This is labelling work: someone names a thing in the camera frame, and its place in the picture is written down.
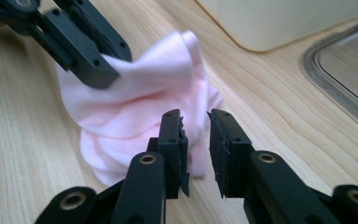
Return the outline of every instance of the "light wood tabletop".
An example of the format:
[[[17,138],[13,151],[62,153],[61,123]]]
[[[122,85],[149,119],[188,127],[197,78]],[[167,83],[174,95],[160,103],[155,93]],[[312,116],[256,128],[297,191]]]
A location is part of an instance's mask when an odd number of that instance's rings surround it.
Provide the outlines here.
[[[220,108],[234,115],[256,150],[281,155],[323,193],[358,185],[358,123],[310,82],[302,65],[315,42],[358,19],[259,53],[236,45],[194,0],[91,2],[128,42],[134,59],[171,31],[191,30],[209,80],[224,97]],[[32,38],[1,27],[0,223],[33,223],[55,195],[74,186],[107,188],[85,163],[78,140],[54,61]],[[210,162],[208,174],[191,179],[189,187],[190,198],[182,193],[167,201],[167,223],[247,223],[243,200],[220,198]]]

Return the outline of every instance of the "container lid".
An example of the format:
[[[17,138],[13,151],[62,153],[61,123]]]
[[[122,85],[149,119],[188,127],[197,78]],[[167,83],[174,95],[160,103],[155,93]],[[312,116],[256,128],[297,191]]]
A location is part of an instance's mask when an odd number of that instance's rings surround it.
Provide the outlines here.
[[[358,121],[358,25],[307,50],[304,66],[313,83]]]

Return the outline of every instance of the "white plastic bin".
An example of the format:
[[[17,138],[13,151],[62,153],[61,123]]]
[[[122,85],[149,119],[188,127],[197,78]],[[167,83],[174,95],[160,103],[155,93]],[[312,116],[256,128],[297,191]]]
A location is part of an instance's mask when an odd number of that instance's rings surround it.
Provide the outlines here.
[[[266,51],[358,16],[358,0],[197,0],[246,49]]]

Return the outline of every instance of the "pink cloth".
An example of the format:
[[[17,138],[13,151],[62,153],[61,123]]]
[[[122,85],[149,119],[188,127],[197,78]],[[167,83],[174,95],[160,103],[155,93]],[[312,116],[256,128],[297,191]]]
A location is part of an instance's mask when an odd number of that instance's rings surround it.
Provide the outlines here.
[[[207,111],[222,98],[208,83],[193,33],[173,32],[133,63],[104,58],[120,73],[106,90],[56,67],[62,101],[81,127],[81,153],[98,178],[108,186],[123,179],[132,157],[158,137],[161,116],[177,108],[189,142],[187,170],[205,175]]]

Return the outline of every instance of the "clear plastic lid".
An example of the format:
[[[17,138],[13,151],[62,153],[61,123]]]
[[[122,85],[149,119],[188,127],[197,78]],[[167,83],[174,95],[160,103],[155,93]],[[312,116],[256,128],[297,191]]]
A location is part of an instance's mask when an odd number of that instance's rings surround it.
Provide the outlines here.
[[[358,25],[307,50],[304,66],[311,80],[358,120]]]

